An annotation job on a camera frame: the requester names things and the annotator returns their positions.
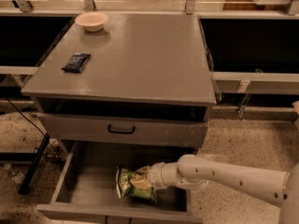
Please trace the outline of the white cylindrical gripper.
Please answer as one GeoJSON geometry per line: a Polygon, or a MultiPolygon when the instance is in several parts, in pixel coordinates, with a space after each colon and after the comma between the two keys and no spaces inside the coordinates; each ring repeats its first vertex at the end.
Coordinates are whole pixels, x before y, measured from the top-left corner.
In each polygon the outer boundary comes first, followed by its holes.
{"type": "Polygon", "coordinates": [[[131,184],[137,189],[164,189],[165,184],[162,179],[162,170],[164,167],[163,162],[155,163],[152,166],[144,166],[135,170],[138,174],[147,174],[147,179],[135,179],[130,180],[131,184]]]}

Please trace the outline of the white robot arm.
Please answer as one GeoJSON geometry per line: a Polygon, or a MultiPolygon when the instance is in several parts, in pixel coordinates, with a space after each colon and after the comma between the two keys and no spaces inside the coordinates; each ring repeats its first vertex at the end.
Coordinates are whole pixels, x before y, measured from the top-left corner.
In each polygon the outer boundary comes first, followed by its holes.
{"type": "Polygon", "coordinates": [[[196,189],[210,180],[280,208],[278,224],[299,224],[299,164],[282,172],[209,161],[183,155],[136,171],[131,184],[138,189],[196,189]]]}

